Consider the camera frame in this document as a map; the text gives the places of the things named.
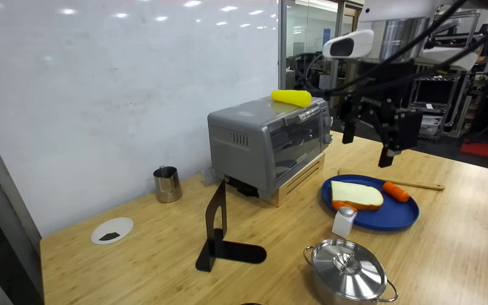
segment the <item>orange food item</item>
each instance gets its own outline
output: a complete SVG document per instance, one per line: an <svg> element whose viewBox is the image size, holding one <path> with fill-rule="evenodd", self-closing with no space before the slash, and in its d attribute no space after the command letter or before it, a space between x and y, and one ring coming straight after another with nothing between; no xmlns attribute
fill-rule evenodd
<svg viewBox="0 0 488 305"><path fill-rule="evenodd" d="M383 183L383 191L402 203L410 200L410 195L391 181Z"/></svg>
<svg viewBox="0 0 488 305"><path fill-rule="evenodd" d="M334 210L341 210L342 207L351 207L352 210L380 210L381 205L361 205L361 203L352 203L352 202L339 202L334 200L330 202Z"/></svg>

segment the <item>toaster oven window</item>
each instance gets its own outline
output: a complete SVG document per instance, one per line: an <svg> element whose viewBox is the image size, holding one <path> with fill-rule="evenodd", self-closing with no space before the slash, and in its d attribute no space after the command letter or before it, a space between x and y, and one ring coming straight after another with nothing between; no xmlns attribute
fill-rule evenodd
<svg viewBox="0 0 488 305"><path fill-rule="evenodd" d="M276 178L307 161L308 152L320 149L320 115L271 132Z"/></svg>

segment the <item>yellow sponge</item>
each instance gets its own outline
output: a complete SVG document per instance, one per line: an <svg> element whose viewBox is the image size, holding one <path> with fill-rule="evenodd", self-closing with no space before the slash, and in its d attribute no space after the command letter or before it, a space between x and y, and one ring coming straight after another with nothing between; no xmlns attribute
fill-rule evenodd
<svg viewBox="0 0 488 305"><path fill-rule="evenodd" d="M275 90L271 98L278 103L288 103L300 108L305 108L312 103L312 95L305 90Z"/></svg>

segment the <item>toaster oven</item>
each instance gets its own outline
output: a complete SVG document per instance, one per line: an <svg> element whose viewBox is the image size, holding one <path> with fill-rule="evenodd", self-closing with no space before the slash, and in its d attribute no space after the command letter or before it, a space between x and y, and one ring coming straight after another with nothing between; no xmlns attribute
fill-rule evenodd
<svg viewBox="0 0 488 305"><path fill-rule="evenodd" d="M269 200L330 142L327 102L307 108L252 100L208 114L214 175Z"/></svg>

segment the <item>bread slice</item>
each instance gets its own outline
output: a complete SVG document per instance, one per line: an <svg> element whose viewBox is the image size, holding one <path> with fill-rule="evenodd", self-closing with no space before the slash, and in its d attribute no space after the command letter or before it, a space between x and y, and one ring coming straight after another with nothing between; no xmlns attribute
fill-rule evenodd
<svg viewBox="0 0 488 305"><path fill-rule="evenodd" d="M380 190L358 183L330 181L332 207L351 207L354 210L378 210L383 205Z"/></svg>

